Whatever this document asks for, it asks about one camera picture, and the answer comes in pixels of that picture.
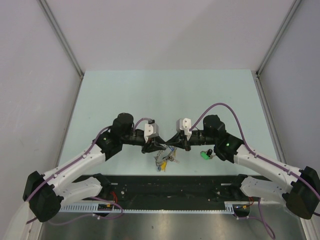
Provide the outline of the silver disc keyring organiser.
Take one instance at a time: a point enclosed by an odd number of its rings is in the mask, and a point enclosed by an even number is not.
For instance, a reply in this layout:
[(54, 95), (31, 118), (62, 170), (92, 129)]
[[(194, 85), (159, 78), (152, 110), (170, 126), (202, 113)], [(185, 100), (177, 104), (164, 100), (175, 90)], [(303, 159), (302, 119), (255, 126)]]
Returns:
[(156, 170), (158, 172), (163, 172), (163, 171), (160, 171), (160, 166), (162, 165), (163, 162), (167, 162), (167, 165), (168, 163), (179, 163), (176, 156), (175, 157), (170, 156), (169, 152), (170, 152), (169, 147), (166, 146), (166, 150), (159, 151), (154, 157)]

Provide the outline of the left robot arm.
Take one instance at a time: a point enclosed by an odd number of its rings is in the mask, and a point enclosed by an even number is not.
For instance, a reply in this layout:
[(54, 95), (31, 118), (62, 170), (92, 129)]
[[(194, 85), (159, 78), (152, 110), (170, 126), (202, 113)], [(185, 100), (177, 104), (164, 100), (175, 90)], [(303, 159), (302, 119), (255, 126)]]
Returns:
[(158, 125), (153, 119), (147, 121), (144, 129), (137, 129), (131, 114), (120, 113), (112, 125), (103, 128), (78, 156), (45, 173), (32, 172), (27, 177), (22, 199), (28, 203), (34, 219), (47, 222), (63, 205), (78, 200), (107, 199), (111, 193), (110, 183), (101, 174), (90, 177), (88, 183), (76, 182), (76, 179), (115, 156), (123, 145), (140, 146), (143, 154), (165, 150)]

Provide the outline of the green key tag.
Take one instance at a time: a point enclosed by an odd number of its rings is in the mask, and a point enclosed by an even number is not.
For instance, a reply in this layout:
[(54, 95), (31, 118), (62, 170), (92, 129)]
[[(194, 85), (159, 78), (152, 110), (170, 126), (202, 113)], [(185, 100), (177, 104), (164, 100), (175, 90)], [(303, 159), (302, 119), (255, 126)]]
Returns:
[(210, 155), (207, 155), (207, 153), (204, 152), (204, 151), (201, 151), (201, 152), (200, 152), (200, 156), (201, 156), (204, 160), (209, 160), (209, 159), (211, 158), (211, 156), (210, 156)]

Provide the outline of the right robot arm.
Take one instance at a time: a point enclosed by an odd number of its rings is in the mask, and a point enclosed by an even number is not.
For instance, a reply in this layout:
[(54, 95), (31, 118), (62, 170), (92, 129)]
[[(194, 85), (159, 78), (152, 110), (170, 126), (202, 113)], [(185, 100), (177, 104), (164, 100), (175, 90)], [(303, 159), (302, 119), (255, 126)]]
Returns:
[(256, 197), (286, 206), (294, 215), (309, 220), (320, 203), (320, 178), (313, 168), (290, 166), (259, 154), (245, 145), (244, 140), (228, 133), (217, 115), (203, 119), (202, 130), (192, 130), (189, 118), (179, 119), (177, 133), (166, 144), (190, 151), (192, 146), (212, 145), (222, 161), (249, 168), (266, 180), (239, 175), (230, 188), (231, 196), (242, 201)]

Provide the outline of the yellow key tag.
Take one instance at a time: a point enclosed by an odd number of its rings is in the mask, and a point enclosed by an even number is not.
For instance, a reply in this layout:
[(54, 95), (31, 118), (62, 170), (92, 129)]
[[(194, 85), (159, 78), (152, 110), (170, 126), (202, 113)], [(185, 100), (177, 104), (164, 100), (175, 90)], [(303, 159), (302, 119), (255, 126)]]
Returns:
[(164, 161), (161, 166), (160, 166), (160, 171), (165, 172), (166, 171), (166, 167), (167, 167), (168, 162)]

